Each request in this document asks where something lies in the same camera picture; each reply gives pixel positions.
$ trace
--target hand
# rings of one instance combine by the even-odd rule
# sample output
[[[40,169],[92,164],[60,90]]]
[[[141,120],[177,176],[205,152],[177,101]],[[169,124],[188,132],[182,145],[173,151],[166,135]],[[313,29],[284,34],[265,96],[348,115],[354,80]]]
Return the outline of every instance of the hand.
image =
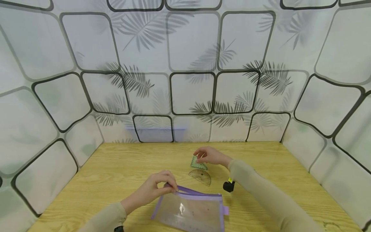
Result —
[[[157,184],[164,182],[170,184],[170,186],[158,188]],[[167,193],[175,193],[178,191],[175,177],[170,171],[164,170],[159,173],[154,173],[140,186],[133,194],[121,201],[126,214],[129,215],[131,212],[141,206],[145,206],[158,197]]]
[[[221,153],[213,147],[200,147],[194,153],[197,156],[197,163],[210,163],[210,164],[221,164],[228,168],[228,164],[231,162],[232,158]]]

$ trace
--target transparent pencil case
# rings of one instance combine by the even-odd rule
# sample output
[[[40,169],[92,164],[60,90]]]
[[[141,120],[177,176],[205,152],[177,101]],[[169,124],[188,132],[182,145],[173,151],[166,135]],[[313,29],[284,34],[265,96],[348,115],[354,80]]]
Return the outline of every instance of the transparent pencil case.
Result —
[[[221,194],[203,194],[178,186],[179,192],[160,197],[151,219],[188,232],[224,232]]]

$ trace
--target wood grain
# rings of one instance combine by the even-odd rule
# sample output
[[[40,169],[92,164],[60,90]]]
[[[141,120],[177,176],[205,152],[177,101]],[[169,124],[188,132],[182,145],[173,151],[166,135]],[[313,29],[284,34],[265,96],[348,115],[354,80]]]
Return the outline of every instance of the wood grain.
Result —
[[[221,193],[230,215],[226,231],[274,232],[277,226],[254,197],[236,184],[223,190],[228,170],[207,165],[207,187],[188,173],[192,154],[200,146],[213,146],[250,164],[263,177],[290,195],[325,231],[361,231],[329,194],[277,142],[248,143],[140,143],[102,144],[45,210],[30,232],[77,231],[94,214],[137,189],[151,173],[170,170],[177,183],[204,193]],[[125,232],[179,231],[150,220],[155,202],[137,209],[124,223]]]

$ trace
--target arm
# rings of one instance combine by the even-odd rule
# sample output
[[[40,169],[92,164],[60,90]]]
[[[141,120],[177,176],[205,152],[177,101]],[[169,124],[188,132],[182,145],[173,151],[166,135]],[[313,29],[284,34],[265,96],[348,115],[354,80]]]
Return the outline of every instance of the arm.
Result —
[[[201,147],[195,151],[197,162],[221,164],[228,168],[231,178],[249,191],[259,204],[278,223],[281,232],[320,232],[323,231],[306,212],[288,195],[241,160],[229,156],[212,147]]]
[[[169,183],[170,187],[157,188],[160,182]],[[78,232],[114,232],[116,227],[122,226],[131,212],[175,191],[178,191],[178,186],[170,171],[152,174],[132,195],[101,210]]]

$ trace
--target black clip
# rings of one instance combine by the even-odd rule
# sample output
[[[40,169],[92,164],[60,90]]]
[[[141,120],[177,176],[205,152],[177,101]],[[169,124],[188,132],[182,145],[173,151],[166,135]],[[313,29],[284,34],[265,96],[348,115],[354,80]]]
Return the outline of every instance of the black clip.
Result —
[[[234,181],[231,183],[229,181],[224,182],[223,189],[227,192],[233,192],[234,189]]]
[[[114,229],[114,232],[124,232],[124,227],[123,226],[118,226]]]

